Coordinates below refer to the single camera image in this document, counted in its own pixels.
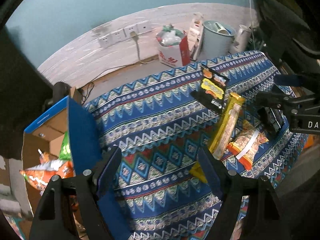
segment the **blue patterned fabric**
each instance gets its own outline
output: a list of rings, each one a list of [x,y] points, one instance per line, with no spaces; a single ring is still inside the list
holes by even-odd
[[[232,91],[246,98],[233,137],[243,119],[259,127],[252,103],[258,91],[271,90],[276,67],[258,51],[202,63],[230,78],[226,98]],[[201,75],[201,64],[191,63],[117,87],[84,106],[97,121],[102,149],[117,145],[122,150],[114,191],[132,239],[194,238],[217,215],[217,197],[189,174],[198,147],[206,144],[219,118],[190,96],[199,89]],[[289,87],[280,89],[294,96]],[[278,138],[260,145],[252,170],[246,171],[228,151],[222,160],[242,176],[267,175],[276,187],[305,140],[305,135],[289,132],[286,122]]]

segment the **teal wall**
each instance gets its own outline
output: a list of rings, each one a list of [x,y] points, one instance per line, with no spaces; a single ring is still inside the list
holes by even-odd
[[[70,41],[105,22],[144,9],[194,2],[249,7],[249,0],[24,0],[6,27],[15,45],[38,68]]]

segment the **orange snack bag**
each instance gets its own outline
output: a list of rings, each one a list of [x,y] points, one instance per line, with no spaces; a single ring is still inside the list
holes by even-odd
[[[71,161],[52,160],[22,170],[20,173],[32,187],[42,191],[45,190],[45,187],[53,175],[59,175],[61,178],[73,177],[73,165]]]
[[[252,124],[244,120],[243,130],[234,142],[228,144],[227,149],[239,160],[246,170],[251,170],[259,145],[268,141],[264,133],[260,133]]]

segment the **wire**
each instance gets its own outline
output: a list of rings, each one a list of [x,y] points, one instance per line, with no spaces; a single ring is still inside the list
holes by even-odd
[[[136,32],[130,32],[130,36],[131,36],[131,38],[132,38],[132,39],[135,41],[135,43],[136,43],[137,54],[138,54],[138,60],[139,60],[139,62],[142,63],[142,64],[148,64],[148,63],[150,63],[150,62],[152,62],[152,61],[155,61],[155,59],[154,59],[154,60],[150,60],[150,61],[147,61],[147,62],[142,62],[142,61],[141,61],[141,58],[140,58],[140,48],[139,48],[139,44],[138,44],[139,36],[137,35]]]
[[[147,61],[147,62],[142,62],[141,59],[140,59],[140,48],[139,48],[139,44],[138,44],[138,39],[139,39],[139,37],[138,37],[138,35],[137,35],[136,32],[131,32],[130,35],[131,35],[131,37],[133,38],[133,40],[136,42],[137,54],[138,54],[138,60],[139,60],[138,62],[139,62],[139,63],[141,63],[141,64],[148,64],[148,63],[150,63],[150,62],[153,62],[153,61],[157,60],[157,59],[153,59],[153,60],[150,60],[150,61]],[[97,79],[99,76],[101,76],[103,73],[105,73],[106,71],[108,71],[108,70],[110,70],[110,69],[121,68],[121,67],[129,67],[129,66],[133,66],[133,65],[136,65],[136,63],[132,63],[132,64],[128,64],[128,65],[122,65],[122,66],[117,66],[117,67],[108,68],[108,69],[102,71],[102,72],[101,72],[99,75],[97,75],[96,77],[94,77],[91,81],[89,81],[89,82],[87,83],[87,84],[88,84],[87,94],[86,94],[86,95],[82,94],[82,100],[83,100],[83,103],[82,103],[82,104],[84,105],[84,103],[87,101],[88,97],[90,96],[90,93],[91,93],[91,91],[92,91],[93,88],[94,88],[94,83],[93,83],[93,81],[94,81],[95,79]]]
[[[249,0],[249,6],[250,6],[250,18],[251,18],[251,32],[252,32],[252,42],[253,42],[253,48],[256,49],[256,45],[254,43],[254,35],[253,35],[253,20],[252,20],[252,6],[251,6],[251,0]]]
[[[90,81],[90,82],[88,83],[87,94],[86,94],[86,95],[84,95],[84,91],[82,90],[82,101],[83,101],[82,105],[84,105],[85,102],[88,100],[88,98],[89,98],[89,96],[90,96],[91,91],[93,90],[93,88],[94,88],[94,83],[93,83],[92,81]]]

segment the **screw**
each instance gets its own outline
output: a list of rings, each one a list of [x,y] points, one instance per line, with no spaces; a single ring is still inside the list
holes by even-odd
[[[91,174],[91,170],[84,170],[83,175],[84,176],[89,176]]]
[[[265,176],[265,175],[262,175],[262,176],[261,176],[261,179],[262,179],[263,181],[268,181],[268,180],[269,180],[269,178],[268,178],[267,176]]]
[[[230,176],[235,176],[237,174],[237,172],[235,170],[228,170],[228,174]]]
[[[59,179],[59,175],[53,175],[52,177],[51,177],[51,180],[52,181],[56,181],[56,180],[58,180]]]

